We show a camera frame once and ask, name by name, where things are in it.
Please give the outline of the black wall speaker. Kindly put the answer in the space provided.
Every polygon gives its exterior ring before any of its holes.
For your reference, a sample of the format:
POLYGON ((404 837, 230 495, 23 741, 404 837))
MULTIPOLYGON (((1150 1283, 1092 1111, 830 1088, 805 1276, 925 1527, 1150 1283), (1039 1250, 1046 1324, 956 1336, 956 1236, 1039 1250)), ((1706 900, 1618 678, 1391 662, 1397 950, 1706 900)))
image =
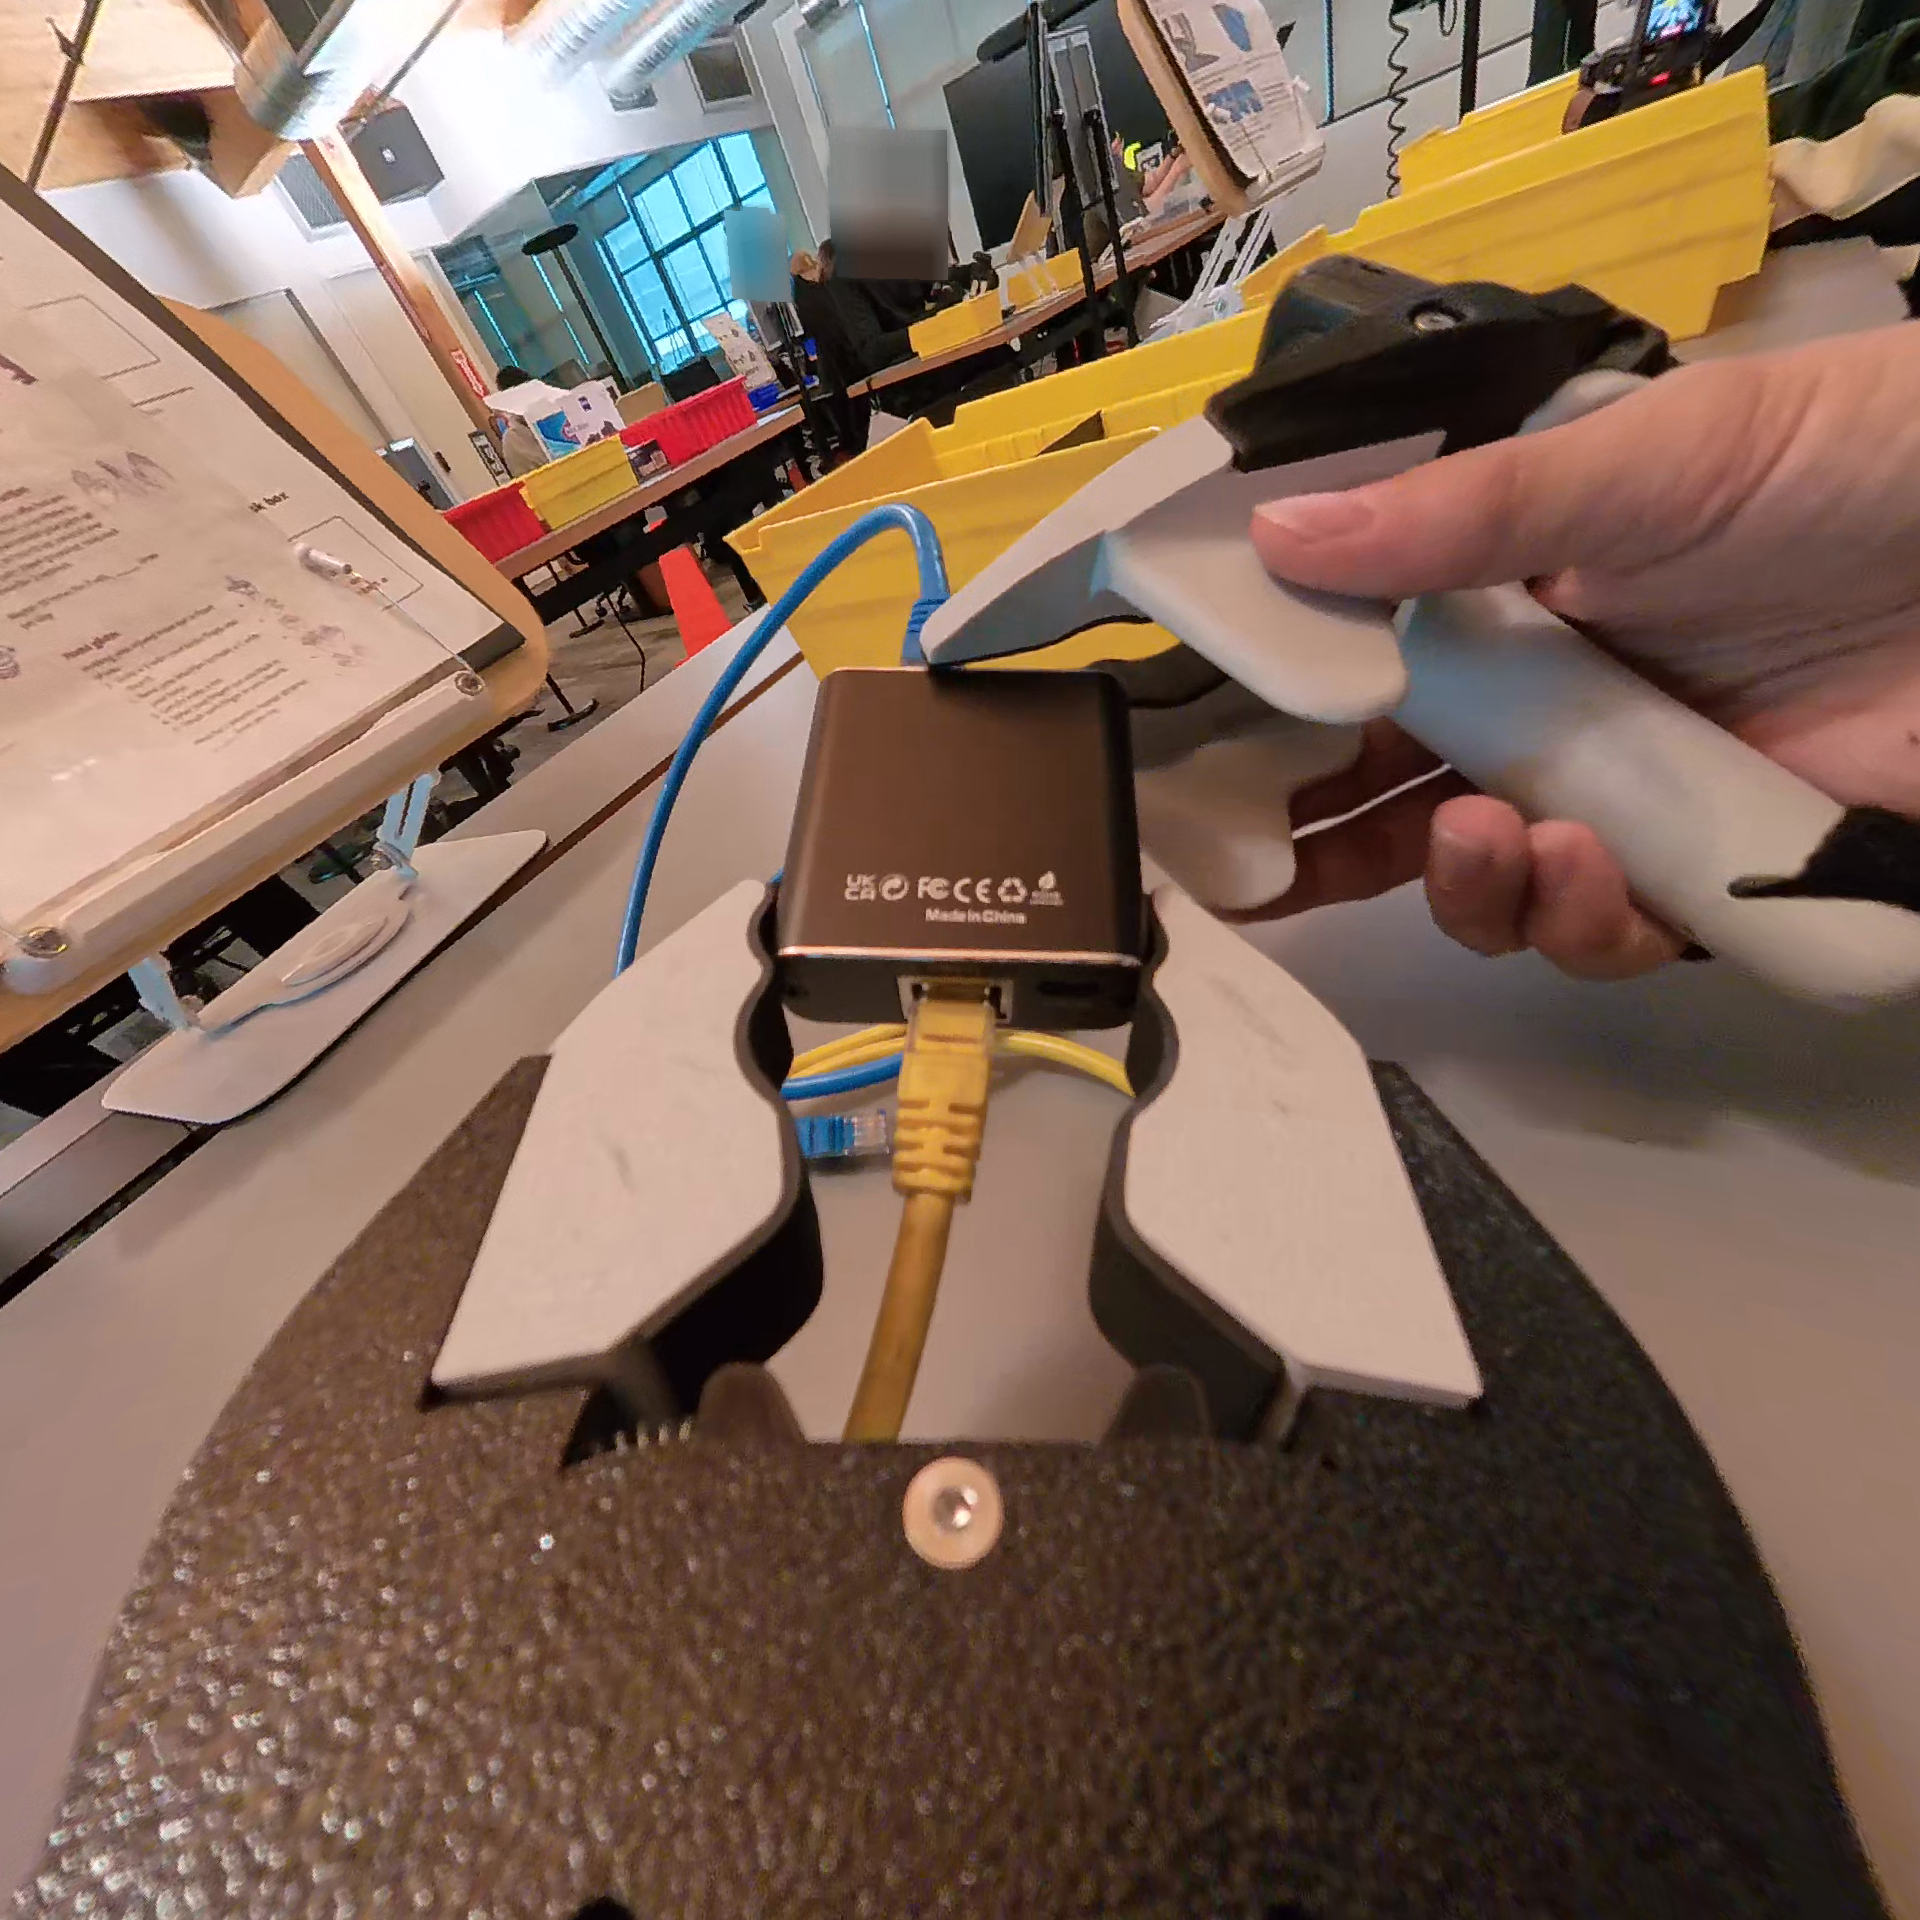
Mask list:
POLYGON ((419 202, 443 182, 441 163, 402 103, 349 124, 345 143, 381 206, 419 202))

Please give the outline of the small red plastic bin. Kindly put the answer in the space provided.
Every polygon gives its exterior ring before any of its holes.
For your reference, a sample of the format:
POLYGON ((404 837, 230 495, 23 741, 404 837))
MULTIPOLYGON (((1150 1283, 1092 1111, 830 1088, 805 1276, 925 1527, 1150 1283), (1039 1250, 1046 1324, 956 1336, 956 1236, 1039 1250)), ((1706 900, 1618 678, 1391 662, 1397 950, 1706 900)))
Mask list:
POLYGON ((547 525, 523 494, 521 483, 494 486, 486 494, 441 509, 441 517, 492 564, 509 560, 547 536, 547 525))

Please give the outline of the white cardboard box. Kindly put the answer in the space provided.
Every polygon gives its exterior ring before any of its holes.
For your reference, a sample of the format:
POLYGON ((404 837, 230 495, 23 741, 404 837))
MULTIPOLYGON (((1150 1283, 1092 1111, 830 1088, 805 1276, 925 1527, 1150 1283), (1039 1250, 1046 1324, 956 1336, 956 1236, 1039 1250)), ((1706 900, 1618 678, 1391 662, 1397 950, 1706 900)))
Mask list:
POLYGON ((615 439, 625 427, 617 412, 617 389, 602 376, 591 376, 566 389, 563 406, 530 423, 530 427, 545 462, 556 462, 590 443, 615 439))

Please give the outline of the long red plastic bin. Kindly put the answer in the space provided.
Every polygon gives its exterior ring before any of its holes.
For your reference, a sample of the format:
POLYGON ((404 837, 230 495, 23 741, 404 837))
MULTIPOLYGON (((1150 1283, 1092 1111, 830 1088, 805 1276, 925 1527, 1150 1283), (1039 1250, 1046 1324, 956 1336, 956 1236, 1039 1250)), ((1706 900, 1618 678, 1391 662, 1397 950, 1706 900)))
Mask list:
POLYGON ((625 424, 617 439, 646 471, 655 471, 687 464, 750 431, 756 418, 747 387, 737 374, 625 424))

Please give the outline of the wooden document stand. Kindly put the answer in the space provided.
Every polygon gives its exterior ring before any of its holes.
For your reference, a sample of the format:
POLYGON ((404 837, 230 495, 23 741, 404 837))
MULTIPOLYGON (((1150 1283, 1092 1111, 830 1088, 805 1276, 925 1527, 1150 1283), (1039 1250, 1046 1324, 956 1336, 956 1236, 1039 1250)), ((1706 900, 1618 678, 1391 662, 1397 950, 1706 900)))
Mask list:
POLYGON ((1241 215, 1311 179, 1326 139, 1261 2, 1118 2, 1148 85, 1217 208, 1241 215))

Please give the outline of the person's right hand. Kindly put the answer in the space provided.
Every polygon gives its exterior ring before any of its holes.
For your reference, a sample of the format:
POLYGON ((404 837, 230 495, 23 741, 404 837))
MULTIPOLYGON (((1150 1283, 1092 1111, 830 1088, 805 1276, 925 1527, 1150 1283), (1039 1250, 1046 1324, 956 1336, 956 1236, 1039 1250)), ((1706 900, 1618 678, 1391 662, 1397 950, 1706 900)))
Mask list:
MULTIPOLYGON (((1657 376, 1590 416, 1374 486, 1263 504, 1273 579, 1405 602, 1524 586, 1844 806, 1918 814, 1918 324, 1657 376)), ((1293 803, 1275 920, 1422 879, 1483 956, 1620 981, 1689 950, 1601 839, 1524 822, 1374 723, 1293 803)))

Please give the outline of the printed instruction sheet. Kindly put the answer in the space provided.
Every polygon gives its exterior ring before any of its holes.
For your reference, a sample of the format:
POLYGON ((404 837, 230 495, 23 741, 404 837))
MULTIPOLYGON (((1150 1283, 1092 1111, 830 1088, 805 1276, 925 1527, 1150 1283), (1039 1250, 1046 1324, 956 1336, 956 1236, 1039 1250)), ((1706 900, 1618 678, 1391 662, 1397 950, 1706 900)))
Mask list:
POLYGON ((490 612, 319 536, 357 502, 169 316, 4 206, 4 932, 465 670, 490 612), (337 560, 334 571, 308 555, 337 560))

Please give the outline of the green cream jacket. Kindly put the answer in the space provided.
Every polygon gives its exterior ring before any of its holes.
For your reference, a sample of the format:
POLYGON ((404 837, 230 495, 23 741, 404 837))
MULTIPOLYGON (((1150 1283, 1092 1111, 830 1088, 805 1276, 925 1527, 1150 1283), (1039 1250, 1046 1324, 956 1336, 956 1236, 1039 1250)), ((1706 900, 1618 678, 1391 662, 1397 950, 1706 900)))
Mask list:
POLYGON ((1918 243, 1918 4, 1857 4, 1842 53, 1766 100, 1772 250, 1918 243))

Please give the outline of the long wooden table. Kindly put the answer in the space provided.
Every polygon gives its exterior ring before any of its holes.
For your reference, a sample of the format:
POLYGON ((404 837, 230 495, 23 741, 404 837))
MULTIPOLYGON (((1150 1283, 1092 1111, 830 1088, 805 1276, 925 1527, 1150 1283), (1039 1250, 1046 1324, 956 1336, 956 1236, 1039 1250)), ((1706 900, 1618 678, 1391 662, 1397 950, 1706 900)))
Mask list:
POLYGON ((793 427, 805 424, 805 420, 807 412, 797 402, 769 412, 753 427, 703 448, 684 464, 665 467, 660 474, 641 480, 634 490, 542 533, 535 542, 523 543, 492 564, 503 579, 518 580, 551 560, 578 549, 585 539, 612 533, 625 522, 645 519, 645 514, 654 509, 669 512, 685 491, 700 486, 723 469, 730 469, 747 453, 780 442, 793 427))

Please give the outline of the black network adapter box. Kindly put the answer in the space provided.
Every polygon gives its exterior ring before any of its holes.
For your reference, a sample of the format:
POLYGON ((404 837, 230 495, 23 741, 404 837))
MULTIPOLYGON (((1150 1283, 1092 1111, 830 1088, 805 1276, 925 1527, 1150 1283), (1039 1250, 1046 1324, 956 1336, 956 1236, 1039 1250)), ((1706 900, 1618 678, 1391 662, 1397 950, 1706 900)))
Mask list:
POLYGON ((1148 956, 1130 703, 1100 670, 846 667, 819 693, 775 909, 786 1008, 1131 1021, 1148 956))

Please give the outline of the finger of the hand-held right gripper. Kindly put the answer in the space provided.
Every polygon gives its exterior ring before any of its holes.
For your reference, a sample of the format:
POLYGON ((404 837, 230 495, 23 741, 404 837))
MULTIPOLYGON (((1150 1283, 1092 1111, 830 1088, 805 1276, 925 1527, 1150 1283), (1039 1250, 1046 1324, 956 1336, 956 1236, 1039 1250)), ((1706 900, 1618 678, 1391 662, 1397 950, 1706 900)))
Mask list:
POLYGON ((1433 460, 1438 429, 1239 471, 1209 420, 1151 435, 1042 517, 925 623, 931 666, 1025 655, 1092 627, 1161 627, 1219 670, 1404 670, 1387 604, 1275 582, 1258 504, 1374 485, 1433 460))
POLYGON ((1283 900, 1299 874, 1290 806, 1347 773, 1361 727, 1297 715, 1137 720, 1142 853, 1209 909, 1283 900))

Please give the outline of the instruction sheet on stand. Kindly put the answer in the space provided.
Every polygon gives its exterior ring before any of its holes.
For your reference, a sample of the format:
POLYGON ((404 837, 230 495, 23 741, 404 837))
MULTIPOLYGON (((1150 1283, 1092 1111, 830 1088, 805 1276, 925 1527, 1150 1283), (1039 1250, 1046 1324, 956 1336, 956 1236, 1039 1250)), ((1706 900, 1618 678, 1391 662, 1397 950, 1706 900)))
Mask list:
POLYGON ((274 1100, 545 848, 420 848, 545 675, 526 608, 273 368, 4 173, 4 1047, 123 979, 111 1112, 274 1100))

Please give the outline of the black monitor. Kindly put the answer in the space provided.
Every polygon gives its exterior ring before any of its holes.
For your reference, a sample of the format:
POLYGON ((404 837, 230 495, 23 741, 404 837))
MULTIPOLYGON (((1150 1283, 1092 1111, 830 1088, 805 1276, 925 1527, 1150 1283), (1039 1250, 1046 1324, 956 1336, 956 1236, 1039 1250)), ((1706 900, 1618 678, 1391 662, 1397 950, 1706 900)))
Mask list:
MULTIPOLYGON (((1012 237, 1037 179, 1027 4, 995 4, 991 12, 991 28, 977 37, 977 62, 945 85, 977 229, 988 250, 1012 237)), ((1044 2, 1042 15, 1051 31, 1091 35, 1101 110, 1122 147, 1161 141, 1170 120, 1121 29, 1116 2, 1044 2)))

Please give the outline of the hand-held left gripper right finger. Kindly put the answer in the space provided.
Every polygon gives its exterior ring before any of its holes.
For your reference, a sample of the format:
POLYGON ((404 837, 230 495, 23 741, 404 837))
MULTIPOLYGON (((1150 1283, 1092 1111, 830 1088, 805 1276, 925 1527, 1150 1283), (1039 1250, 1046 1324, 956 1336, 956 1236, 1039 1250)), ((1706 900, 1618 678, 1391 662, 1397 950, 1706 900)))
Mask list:
POLYGON ((1315 1387, 1469 1408, 1482 1368, 1361 1045, 1180 887, 1150 935, 1091 1253, 1101 1336, 1186 1376, 1229 1443, 1315 1387))

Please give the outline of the orange traffic cone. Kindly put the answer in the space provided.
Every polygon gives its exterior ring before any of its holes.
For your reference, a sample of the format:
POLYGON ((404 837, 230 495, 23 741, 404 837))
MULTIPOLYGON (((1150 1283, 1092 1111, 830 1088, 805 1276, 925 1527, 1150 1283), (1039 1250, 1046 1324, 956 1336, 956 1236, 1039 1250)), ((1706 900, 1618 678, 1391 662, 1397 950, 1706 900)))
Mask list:
POLYGON ((716 639, 724 637, 733 620, 709 580, 703 560, 692 543, 665 550, 659 571, 667 606, 676 622, 684 659, 691 661, 716 639))

